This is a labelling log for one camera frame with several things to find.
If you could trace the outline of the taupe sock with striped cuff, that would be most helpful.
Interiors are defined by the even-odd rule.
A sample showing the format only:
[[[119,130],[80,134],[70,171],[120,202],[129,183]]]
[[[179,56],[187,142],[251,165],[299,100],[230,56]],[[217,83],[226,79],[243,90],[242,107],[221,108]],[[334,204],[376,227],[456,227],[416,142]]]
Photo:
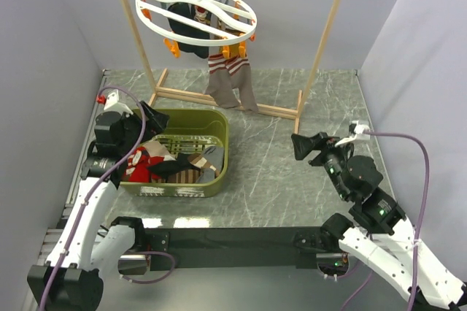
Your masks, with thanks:
[[[230,109],[239,106],[234,95],[231,77],[222,54],[208,57],[209,82],[205,94],[211,96],[219,107]]]

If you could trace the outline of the orange clothes clip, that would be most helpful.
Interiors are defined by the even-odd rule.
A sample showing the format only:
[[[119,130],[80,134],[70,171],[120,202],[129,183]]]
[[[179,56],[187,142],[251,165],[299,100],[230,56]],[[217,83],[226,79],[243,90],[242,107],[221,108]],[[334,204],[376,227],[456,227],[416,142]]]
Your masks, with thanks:
[[[247,56],[247,48],[246,48],[245,41],[239,43],[238,51],[239,51],[239,56],[241,58],[245,58]]]
[[[222,46],[222,54],[225,59],[229,59],[231,57],[230,47]]]

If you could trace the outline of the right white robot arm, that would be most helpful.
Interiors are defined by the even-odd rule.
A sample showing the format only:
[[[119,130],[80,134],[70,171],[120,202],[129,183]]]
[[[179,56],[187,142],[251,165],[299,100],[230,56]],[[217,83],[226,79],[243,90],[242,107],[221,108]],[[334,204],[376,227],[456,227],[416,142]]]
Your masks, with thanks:
[[[466,305],[466,282],[421,240],[424,215],[413,224],[379,187],[383,175],[374,159],[353,153],[356,141],[373,135],[368,126],[354,125],[345,138],[325,132],[291,136],[296,160],[316,151],[309,165],[324,168],[340,199],[353,204],[350,219],[336,213],[321,226],[320,243],[327,251],[356,257],[399,293],[408,310],[459,310]]]

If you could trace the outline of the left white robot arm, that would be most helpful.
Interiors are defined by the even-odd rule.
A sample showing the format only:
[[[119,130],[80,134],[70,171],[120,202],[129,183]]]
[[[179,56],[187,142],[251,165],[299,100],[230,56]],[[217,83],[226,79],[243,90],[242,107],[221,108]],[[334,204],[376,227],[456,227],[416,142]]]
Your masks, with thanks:
[[[120,257],[144,249],[146,236],[139,218],[119,218],[100,242],[96,237],[128,157],[142,142],[163,133],[168,123],[168,115],[143,101],[137,112],[121,102],[106,102],[95,120],[72,212],[46,261],[33,265],[27,276],[39,310],[96,310],[104,281]]]

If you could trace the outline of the orange clip front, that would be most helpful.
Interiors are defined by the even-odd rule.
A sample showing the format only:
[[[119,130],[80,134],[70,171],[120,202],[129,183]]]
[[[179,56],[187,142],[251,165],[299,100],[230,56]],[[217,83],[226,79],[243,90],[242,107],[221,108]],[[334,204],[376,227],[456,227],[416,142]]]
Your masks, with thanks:
[[[170,40],[168,38],[163,39],[163,43],[165,46],[168,48],[169,52],[175,57],[179,58],[180,57],[180,47],[178,45],[178,42],[175,40]]]

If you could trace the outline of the orange clip left rim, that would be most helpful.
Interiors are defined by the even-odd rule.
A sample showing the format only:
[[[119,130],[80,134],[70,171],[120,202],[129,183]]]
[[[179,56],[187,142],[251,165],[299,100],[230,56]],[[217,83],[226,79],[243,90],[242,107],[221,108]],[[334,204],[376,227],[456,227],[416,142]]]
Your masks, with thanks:
[[[151,18],[151,13],[150,13],[150,11],[149,11],[147,8],[143,8],[143,7],[142,7],[140,10],[141,10],[142,14],[143,14],[148,20],[152,20],[152,18]]]

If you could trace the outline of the white round sock hanger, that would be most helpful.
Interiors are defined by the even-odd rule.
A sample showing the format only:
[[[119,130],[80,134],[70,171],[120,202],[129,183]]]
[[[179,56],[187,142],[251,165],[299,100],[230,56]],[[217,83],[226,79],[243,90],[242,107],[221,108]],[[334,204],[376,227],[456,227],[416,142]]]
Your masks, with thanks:
[[[243,0],[135,0],[139,19],[165,43],[230,47],[255,39],[258,18]]]

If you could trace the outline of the olive green plastic basket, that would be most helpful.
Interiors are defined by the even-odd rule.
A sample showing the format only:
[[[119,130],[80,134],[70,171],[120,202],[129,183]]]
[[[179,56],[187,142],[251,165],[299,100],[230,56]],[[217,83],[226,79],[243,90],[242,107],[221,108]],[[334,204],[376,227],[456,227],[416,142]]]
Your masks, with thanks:
[[[155,137],[168,151],[178,153],[202,153],[210,146],[224,150],[223,169],[209,183],[132,183],[121,182],[120,187],[135,196],[207,198],[220,192],[228,166],[229,125],[223,113],[217,110],[187,108],[159,108],[169,116],[165,131]]]

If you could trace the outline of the black sock in basket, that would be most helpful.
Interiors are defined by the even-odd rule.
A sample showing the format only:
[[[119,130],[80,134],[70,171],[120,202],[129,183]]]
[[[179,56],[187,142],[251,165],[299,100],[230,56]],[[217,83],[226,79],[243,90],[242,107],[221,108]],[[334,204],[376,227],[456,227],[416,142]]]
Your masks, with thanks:
[[[148,166],[147,169],[150,174],[156,175],[160,178],[167,178],[184,170],[197,169],[196,166],[189,162],[189,156],[190,154],[179,153],[174,160],[164,160],[158,164]]]

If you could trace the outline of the brown striped sock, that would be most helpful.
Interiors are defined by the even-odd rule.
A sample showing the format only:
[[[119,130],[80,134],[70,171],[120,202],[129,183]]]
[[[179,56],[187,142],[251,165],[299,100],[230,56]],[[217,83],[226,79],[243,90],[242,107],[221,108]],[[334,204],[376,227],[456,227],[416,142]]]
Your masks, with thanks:
[[[201,176],[199,169],[186,169],[176,174],[171,174],[168,177],[151,176],[151,183],[178,183],[178,184],[192,184]]]

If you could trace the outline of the grey sock in basket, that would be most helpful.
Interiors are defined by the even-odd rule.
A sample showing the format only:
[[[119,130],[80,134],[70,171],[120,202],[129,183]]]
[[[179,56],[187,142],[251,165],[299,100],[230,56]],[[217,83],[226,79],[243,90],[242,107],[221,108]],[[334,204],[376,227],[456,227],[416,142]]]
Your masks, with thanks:
[[[214,181],[223,170],[224,148],[211,146],[193,160],[193,165],[200,169],[197,183],[210,183]]]

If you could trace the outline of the dark navy hanging sock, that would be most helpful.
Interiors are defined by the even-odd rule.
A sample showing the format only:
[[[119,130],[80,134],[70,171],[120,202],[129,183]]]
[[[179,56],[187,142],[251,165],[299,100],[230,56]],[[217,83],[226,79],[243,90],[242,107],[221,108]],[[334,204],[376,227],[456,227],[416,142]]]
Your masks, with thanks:
[[[176,2],[169,6],[168,11],[181,15],[185,18],[195,20],[199,23],[210,25],[211,13],[204,8],[197,7],[193,4]],[[175,34],[196,39],[210,39],[208,32],[199,30],[189,25],[185,25],[177,20],[169,19],[169,25]],[[205,46],[188,45],[182,42],[178,43],[180,50],[184,53],[193,53],[201,59],[209,57],[209,48]]]

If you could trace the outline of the black base crossbar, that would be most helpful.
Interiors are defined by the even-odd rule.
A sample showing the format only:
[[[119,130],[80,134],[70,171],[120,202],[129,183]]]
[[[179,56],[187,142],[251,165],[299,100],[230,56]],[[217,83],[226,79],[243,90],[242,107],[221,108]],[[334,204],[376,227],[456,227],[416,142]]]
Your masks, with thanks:
[[[143,256],[151,272],[190,268],[294,266],[315,269],[341,258],[337,230],[324,226],[260,228],[146,228],[140,218],[118,217],[135,240],[128,254]]]

